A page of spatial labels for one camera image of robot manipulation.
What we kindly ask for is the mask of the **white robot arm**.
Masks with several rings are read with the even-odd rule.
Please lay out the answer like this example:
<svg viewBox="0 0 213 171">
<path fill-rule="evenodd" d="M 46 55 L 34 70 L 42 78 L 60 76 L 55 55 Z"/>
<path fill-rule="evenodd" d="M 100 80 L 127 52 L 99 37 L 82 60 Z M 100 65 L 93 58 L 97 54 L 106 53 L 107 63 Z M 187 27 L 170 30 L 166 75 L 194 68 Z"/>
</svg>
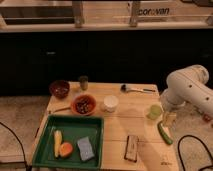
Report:
<svg viewBox="0 0 213 171">
<path fill-rule="evenodd" d="M 206 86 L 209 72 L 202 65 L 191 65 L 171 72 L 166 78 L 167 88 L 160 95 L 165 111 L 181 108 L 186 102 L 213 117 L 213 89 Z"/>
</svg>

